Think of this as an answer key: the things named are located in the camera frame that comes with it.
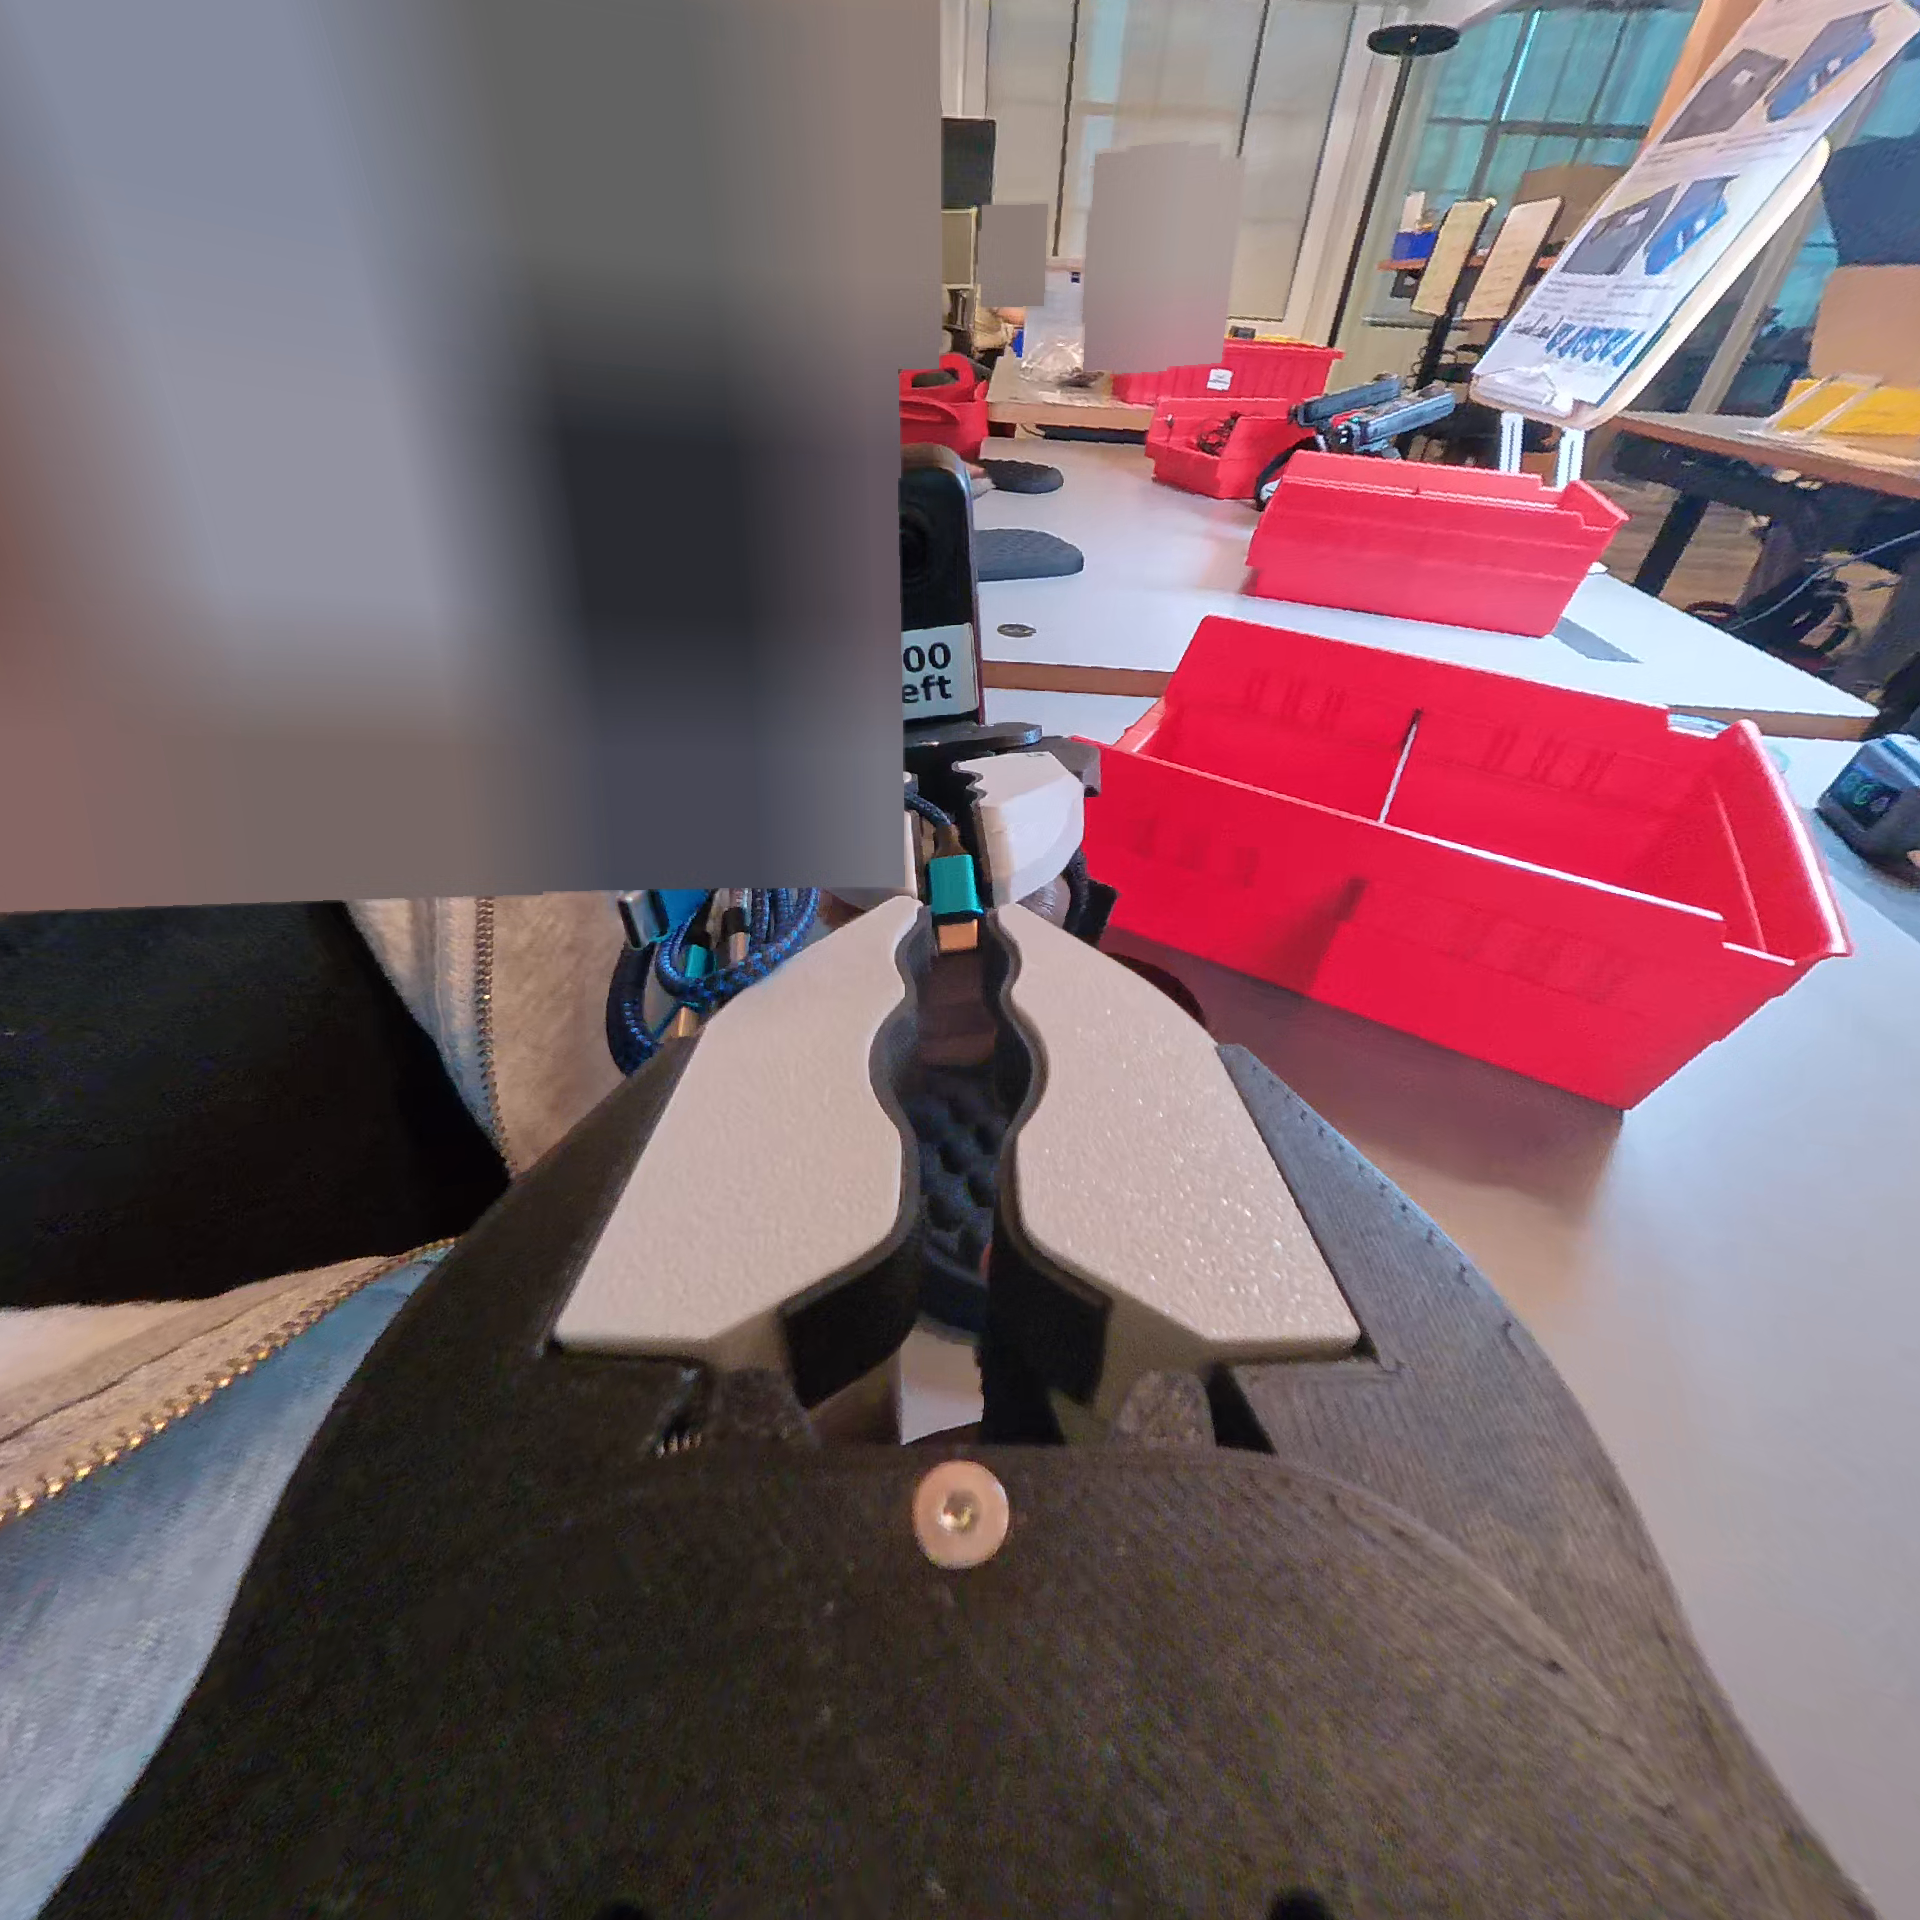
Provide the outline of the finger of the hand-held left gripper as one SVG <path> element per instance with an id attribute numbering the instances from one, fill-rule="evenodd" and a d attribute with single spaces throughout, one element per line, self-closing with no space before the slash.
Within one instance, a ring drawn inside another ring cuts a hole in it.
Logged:
<path id="1" fill-rule="evenodd" d="M 1055 755 L 959 760 L 975 835 L 981 899 L 1012 905 L 1063 877 L 1082 843 L 1086 788 Z"/>

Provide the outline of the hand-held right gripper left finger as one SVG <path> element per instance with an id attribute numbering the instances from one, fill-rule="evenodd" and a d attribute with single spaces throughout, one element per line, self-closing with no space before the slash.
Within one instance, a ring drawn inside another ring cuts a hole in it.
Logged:
<path id="1" fill-rule="evenodd" d="M 893 896 L 716 1014 L 553 1327 L 566 1353 L 782 1372 L 804 1407 L 864 1382 L 918 1312 L 920 1157 L 898 1083 L 926 909 Z"/>

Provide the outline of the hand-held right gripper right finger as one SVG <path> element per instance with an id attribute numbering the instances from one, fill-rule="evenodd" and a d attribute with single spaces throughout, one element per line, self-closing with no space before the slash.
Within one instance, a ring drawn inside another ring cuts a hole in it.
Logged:
<path id="1" fill-rule="evenodd" d="M 1024 905 L 990 915 L 983 974 L 1015 1099 L 986 1424 L 1095 1441 L 1148 1376 L 1356 1357 L 1356 1309 L 1206 1029 Z"/>

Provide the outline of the small red plastic bin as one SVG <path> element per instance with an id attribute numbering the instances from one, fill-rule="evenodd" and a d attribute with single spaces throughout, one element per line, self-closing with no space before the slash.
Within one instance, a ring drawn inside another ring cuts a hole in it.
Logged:
<path id="1" fill-rule="evenodd" d="M 1156 483 L 1246 500 L 1273 461 L 1310 440 L 1310 427 L 1290 419 L 1284 400 L 1210 392 L 1156 400 L 1142 445 Z"/>

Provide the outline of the red plastic bin white label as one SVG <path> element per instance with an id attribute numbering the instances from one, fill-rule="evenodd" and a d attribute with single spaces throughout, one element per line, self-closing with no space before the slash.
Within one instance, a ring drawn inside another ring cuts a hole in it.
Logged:
<path id="1" fill-rule="evenodd" d="M 1158 400 L 1284 400 L 1321 396 L 1341 350 L 1297 341 L 1230 336 L 1208 358 L 1152 373 L 1110 374 L 1110 397 L 1127 404 Z"/>

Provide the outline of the black handheld device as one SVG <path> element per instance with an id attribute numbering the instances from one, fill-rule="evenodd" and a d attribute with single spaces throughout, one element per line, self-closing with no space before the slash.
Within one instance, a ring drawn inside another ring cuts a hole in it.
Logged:
<path id="1" fill-rule="evenodd" d="M 1301 400 L 1289 408 L 1289 419 L 1318 449 L 1400 459 L 1408 439 L 1447 420 L 1454 408 L 1455 392 L 1448 383 L 1432 382 L 1412 390 L 1391 374 Z"/>

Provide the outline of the dark shirt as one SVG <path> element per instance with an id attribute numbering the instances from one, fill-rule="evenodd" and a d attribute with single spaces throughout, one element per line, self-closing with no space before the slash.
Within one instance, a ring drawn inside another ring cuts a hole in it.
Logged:
<path id="1" fill-rule="evenodd" d="M 399 1255 L 504 1185 L 344 902 L 1 916 L 1 1307 Z"/>

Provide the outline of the white sign on stand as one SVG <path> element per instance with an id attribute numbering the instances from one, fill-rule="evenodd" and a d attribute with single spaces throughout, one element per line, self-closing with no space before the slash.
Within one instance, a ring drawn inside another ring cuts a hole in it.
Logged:
<path id="1" fill-rule="evenodd" d="M 1460 277 L 1469 268 L 1481 231 L 1495 207 L 1495 199 L 1462 199 L 1445 212 L 1434 229 L 1423 275 L 1410 299 L 1412 313 L 1442 320 L 1454 309 Z"/>
<path id="2" fill-rule="evenodd" d="M 1519 302 L 1528 275 L 1536 275 L 1562 201 L 1559 197 L 1516 203 L 1486 252 L 1474 287 L 1460 309 L 1469 325 L 1500 325 Z"/>

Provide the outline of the black floor lamp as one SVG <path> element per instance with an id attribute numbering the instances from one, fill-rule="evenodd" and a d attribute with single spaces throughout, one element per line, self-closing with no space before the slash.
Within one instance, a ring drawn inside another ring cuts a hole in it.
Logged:
<path id="1" fill-rule="evenodd" d="M 1332 320 L 1327 325 L 1327 344 L 1337 347 L 1337 336 L 1341 331 L 1343 317 L 1352 302 L 1356 279 L 1360 275 L 1360 259 L 1366 249 L 1369 233 L 1375 217 L 1375 206 L 1381 199 L 1381 188 L 1385 181 L 1385 164 L 1394 149 L 1397 129 L 1400 123 L 1402 105 L 1410 89 L 1410 77 L 1417 64 L 1442 57 L 1452 52 L 1457 43 L 1457 27 L 1447 23 L 1430 23 L 1430 20 L 1406 20 L 1394 25 L 1383 25 L 1369 31 L 1364 45 L 1366 49 L 1394 65 L 1394 84 L 1385 103 L 1383 126 L 1375 141 L 1374 161 L 1360 197 L 1360 212 L 1352 223 L 1351 249 L 1345 264 L 1341 269 Z"/>

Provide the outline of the black device green display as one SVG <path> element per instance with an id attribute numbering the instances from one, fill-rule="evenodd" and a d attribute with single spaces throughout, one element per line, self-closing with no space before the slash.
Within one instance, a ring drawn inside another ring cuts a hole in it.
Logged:
<path id="1" fill-rule="evenodd" d="M 1918 737 L 1868 737 L 1818 793 L 1815 816 L 1863 859 L 1918 875 Z"/>

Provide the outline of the printed poster board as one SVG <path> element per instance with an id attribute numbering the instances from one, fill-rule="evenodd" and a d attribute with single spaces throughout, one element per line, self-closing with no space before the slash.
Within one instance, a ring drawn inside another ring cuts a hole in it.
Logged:
<path id="1" fill-rule="evenodd" d="M 1764 3 L 1481 357 L 1471 396 L 1589 430 L 1625 408 L 1815 188 L 1916 37 L 1909 3 Z"/>

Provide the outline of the blue jeans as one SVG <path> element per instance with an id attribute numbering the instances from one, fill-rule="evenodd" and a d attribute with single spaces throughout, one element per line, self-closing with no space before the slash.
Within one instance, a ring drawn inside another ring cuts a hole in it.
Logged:
<path id="1" fill-rule="evenodd" d="M 177 1717 L 286 1481 L 428 1255 L 1 1539 L 1 1916 L 45 1905 Z"/>

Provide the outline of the wooden table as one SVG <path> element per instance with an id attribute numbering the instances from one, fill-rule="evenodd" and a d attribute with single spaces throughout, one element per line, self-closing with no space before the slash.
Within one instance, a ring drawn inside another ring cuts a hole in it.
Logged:
<path id="1" fill-rule="evenodd" d="M 1823 430 L 1789 433 L 1751 415 L 1650 411 L 1621 413 L 1605 430 L 1711 452 L 1770 472 L 1800 472 L 1817 483 L 1918 500 L 1918 436 L 1861 439 Z"/>

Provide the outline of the yellow acrylic holder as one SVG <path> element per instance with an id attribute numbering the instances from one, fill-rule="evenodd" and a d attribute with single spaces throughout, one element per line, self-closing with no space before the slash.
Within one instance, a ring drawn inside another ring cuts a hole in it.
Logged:
<path id="1" fill-rule="evenodd" d="M 1797 379 L 1767 427 L 1786 436 L 1901 440 L 1918 436 L 1918 385 L 1873 374 Z"/>

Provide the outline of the cardboard box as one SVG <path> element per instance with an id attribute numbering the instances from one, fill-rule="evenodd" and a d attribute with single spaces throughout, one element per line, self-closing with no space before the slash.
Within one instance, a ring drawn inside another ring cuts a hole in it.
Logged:
<path id="1" fill-rule="evenodd" d="M 1918 280 L 1916 263 L 1834 268 L 1815 313 L 1808 374 L 1918 388 Z"/>

